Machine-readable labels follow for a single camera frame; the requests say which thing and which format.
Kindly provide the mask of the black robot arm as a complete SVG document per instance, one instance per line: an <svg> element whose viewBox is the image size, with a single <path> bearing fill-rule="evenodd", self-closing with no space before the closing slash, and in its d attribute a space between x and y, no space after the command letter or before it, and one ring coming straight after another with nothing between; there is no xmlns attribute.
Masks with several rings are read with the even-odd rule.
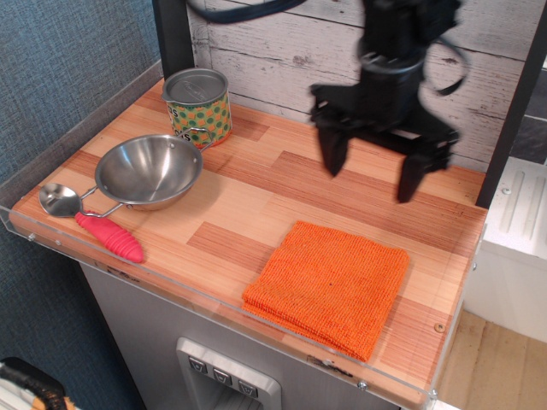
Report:
<svg viewBox="0 0 547 410"><path fill-rule="evenodd" d="M428 173L449 166L458 132L428 112L419 90L428 48L456 24L457 1L366 1L355 85L312 85L311 119L331 175L360 138L405 156L397 200L409 202Z"/></svg>

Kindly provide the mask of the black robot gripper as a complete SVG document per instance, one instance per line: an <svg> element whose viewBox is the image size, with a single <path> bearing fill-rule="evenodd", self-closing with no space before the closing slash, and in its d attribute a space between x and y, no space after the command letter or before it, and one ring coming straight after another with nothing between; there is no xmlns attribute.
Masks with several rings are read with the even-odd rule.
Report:
<svg viewBox="0 0 547 410"><path fill-rule="evenodd" d="M428 171L448 167L458 132L420 102L422 59L362 59L361 65L354 85L310 87L324 167L339 174L352 138L395 150L406 155L397 200L410 202Z"/></svg>

